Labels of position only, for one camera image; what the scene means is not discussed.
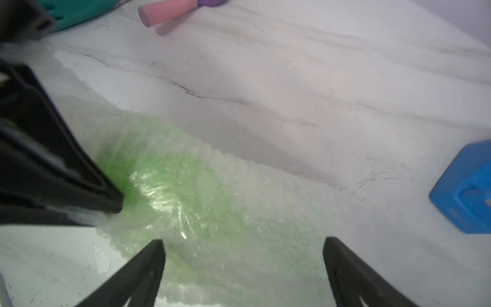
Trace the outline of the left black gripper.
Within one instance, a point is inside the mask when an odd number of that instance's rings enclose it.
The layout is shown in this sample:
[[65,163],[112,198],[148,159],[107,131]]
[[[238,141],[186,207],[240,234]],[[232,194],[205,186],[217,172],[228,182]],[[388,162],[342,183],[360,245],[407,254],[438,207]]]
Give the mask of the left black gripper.
[[40,40],[53,32],[56,20],[37,1],[1,0],[1,42]]

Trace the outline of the green plastic wine glass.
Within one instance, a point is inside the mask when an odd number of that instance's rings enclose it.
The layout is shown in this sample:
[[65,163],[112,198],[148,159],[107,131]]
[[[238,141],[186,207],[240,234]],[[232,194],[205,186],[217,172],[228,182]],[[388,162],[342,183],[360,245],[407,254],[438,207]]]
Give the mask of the green plastic wine glass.
[[318,187],[153,120],[106,130],[97,162],[125,197],[102,232],[124,255],[164,241],[166,303],[329,305]]

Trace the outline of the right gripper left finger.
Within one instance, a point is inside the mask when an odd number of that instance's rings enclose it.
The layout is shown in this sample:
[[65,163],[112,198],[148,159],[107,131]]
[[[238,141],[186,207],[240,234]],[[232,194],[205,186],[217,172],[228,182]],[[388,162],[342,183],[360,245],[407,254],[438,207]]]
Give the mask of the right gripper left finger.
[[161,239],[152,240],[79,306],[154,306],[166,264]]

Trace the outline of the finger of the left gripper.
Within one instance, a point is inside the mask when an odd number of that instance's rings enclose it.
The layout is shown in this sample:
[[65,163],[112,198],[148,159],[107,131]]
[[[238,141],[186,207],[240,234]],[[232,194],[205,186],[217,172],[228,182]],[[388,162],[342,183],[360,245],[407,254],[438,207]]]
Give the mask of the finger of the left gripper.
[[2,61],[1,224],[97,226],[123,203],[33,71]]

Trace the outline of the clear bubble wrap sheet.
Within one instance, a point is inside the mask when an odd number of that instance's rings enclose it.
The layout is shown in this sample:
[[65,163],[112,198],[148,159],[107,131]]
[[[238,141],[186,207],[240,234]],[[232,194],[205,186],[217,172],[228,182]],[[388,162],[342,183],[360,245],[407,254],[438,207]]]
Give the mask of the clear bubble wrap sheet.
[[29,65],[83,149],[124,194],[98,226],[8,226],[1,274],[15,306],[72,306],[153,239],[167,261],[158,306],[333,306],[322,247],[368,262],[384,219],[332,187],[222,153],[160,118],[108,103],[42,43]]

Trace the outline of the blue tape dispenser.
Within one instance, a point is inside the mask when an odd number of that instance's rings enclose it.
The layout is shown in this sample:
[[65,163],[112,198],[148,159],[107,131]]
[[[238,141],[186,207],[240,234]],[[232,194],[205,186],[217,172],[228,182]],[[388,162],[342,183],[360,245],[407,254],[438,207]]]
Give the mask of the blue tape dispenser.
[[461,149],[429,198],[463,233],[490,234],[490,140]]

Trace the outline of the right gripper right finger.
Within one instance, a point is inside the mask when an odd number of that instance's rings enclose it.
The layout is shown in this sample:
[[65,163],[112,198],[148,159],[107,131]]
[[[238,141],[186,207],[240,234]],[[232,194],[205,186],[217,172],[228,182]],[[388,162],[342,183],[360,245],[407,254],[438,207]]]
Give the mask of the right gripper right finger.
[[337,306],[416,306],[338,238],[326,238],[323,259]]

